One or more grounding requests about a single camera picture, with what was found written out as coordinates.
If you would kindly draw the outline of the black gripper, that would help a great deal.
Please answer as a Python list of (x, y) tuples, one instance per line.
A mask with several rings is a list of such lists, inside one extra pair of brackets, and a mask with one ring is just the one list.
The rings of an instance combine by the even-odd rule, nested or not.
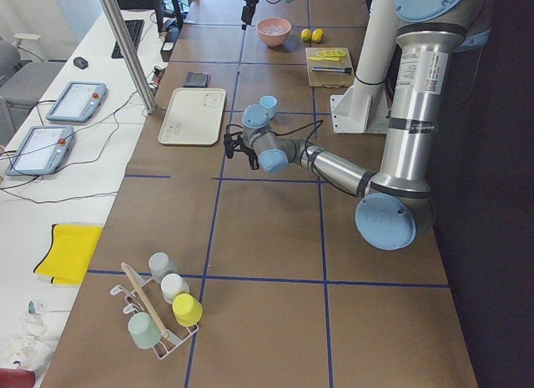
[(241, 14), (242, 29), (246, 29), (251, 25), (254, 17), (255, 6), (259, 0), (244, 0), (245, 5)]
[(259, 170), (259, 160), (255, 151), (248, 147), (245, 143), (241, 144), (241, 150), (249, 159), (249, 168), (251, 170)]

